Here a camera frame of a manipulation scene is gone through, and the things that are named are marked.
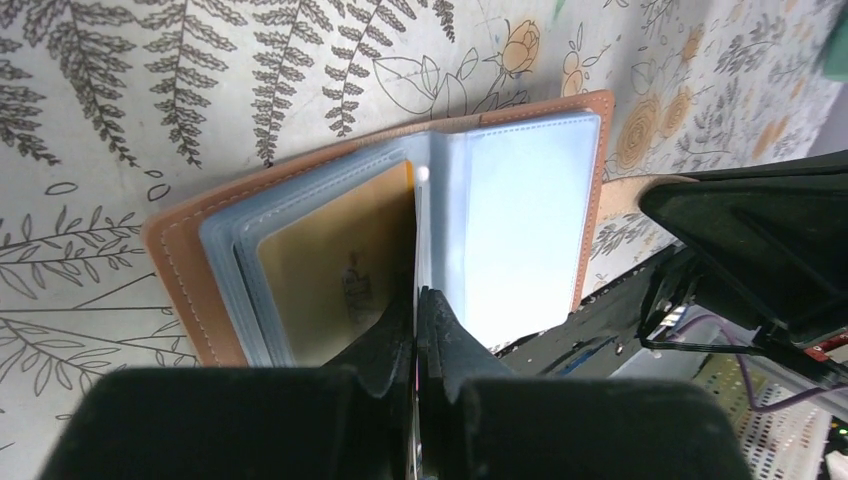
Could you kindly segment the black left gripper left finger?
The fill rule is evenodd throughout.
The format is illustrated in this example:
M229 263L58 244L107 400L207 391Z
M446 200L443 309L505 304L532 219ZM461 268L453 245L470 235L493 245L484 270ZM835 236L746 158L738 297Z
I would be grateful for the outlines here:
M325 365L137 368L84 396L45 479L402 479L413 300Z

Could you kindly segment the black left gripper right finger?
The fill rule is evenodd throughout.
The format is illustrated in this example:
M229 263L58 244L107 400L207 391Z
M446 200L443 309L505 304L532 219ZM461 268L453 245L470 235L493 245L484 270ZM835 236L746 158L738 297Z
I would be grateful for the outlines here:
M422 471L437 479L746 479L701 388L654 379L521 376L424 289L417 311Z

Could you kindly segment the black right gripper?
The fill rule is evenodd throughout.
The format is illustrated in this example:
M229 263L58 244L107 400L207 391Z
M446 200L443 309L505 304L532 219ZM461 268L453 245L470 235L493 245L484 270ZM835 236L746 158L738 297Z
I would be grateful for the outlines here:
M639 208L695 253L668 249L651 275L643 347L762 356L822 388L847 383L847 367L815 349L847 333L845 151L698 172L649 189ZM671 309L691 305L753 339L721 346L650 337Z

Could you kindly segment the gold credit card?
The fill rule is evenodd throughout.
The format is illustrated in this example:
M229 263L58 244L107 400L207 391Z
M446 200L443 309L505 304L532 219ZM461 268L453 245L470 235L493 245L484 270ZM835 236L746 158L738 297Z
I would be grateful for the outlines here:
M407 162L345 187L257 246L289 364L319 366L372 327L414 270Z

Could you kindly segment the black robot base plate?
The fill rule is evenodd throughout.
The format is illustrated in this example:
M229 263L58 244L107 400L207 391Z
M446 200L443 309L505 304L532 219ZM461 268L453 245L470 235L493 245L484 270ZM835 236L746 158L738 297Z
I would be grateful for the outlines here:
M669 246L586 297L565 323L522 337L496 357L524 376L607 377L640 349L642 304L663 269L684 250Z

